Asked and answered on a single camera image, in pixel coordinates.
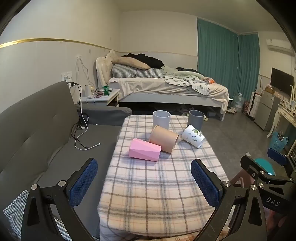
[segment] gray cup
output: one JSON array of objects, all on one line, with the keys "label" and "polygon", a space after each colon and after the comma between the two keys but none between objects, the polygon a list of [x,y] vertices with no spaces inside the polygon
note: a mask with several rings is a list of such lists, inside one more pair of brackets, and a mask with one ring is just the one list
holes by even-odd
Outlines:
[{"label": "gray cup", "polygon": [[198,110],[189,111],[187,126],[193,125],[195,129],[200,131],[202,128],[203,116],[204,114]]},{"label": "gray cup", "polygon": [[168,130],[170,125],[170,113],[165,110],[156,110],[153,112],[153,128],[156,125]]}]

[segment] sofa armrest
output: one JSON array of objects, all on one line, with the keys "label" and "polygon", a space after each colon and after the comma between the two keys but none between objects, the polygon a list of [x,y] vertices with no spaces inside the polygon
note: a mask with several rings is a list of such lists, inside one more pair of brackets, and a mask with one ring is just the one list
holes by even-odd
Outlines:
[{"label": "sofa armrest", "polygon": [[124,119],[133,114],[127,107],[98,106],[92,104],[82,104],[82,112],[89,117],[89,124],[122,126]]}]

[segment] sofa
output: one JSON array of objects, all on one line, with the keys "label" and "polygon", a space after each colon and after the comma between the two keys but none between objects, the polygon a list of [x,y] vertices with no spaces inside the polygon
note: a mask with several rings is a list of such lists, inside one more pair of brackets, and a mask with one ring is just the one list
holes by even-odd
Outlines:
[{"label": "sofa", "polygon": [[[98,172],[74,210],[89,233],[99,237],[97,205],[121,125],[132,110],[91,104],[83,104],[82,109],[89,116],[89,129],[79,140],[84,146],[101,143],[85,151],[76,149],[74,139],[70,138],[80,109],[74,105],[65,81],[34,93],[0,113],[2,233],[12,232],[3,209],[23,190],[30,190],[35,183],[47,187],[67,180],[91,157],[97,160]],[[55,206],[52,212],[59,217]]]}]

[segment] green can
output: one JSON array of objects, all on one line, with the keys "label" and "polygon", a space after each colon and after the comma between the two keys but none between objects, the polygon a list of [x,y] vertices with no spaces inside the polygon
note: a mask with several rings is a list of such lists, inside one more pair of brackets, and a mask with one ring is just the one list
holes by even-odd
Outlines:
[{"label": "green can", "polygon": [[110,94],[110,92],[109,92],[109,86],[104,85],[103,86],[103,91],[104,91],[104,95],[105,96],[108,96]]}]

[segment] blue plastic basket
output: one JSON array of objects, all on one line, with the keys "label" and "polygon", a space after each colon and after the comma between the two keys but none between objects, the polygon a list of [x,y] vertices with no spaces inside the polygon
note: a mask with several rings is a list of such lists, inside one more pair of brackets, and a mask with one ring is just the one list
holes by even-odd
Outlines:
[{"label": "blue plastic basket", "polygon": [[278,134],[279,133],[276,132],[276,131],[273,132],[272,138],[271,138],[271,141],[270,141],[270,144],[269,144],[269,148],[272,148],[272,149],[276,150],[277,152],[281,152],[283,150],[283,148],[285,147],[285,145],[288,143],[289,138],[285,137],[283,139],[283,141],[280,141],[277,138]]}]

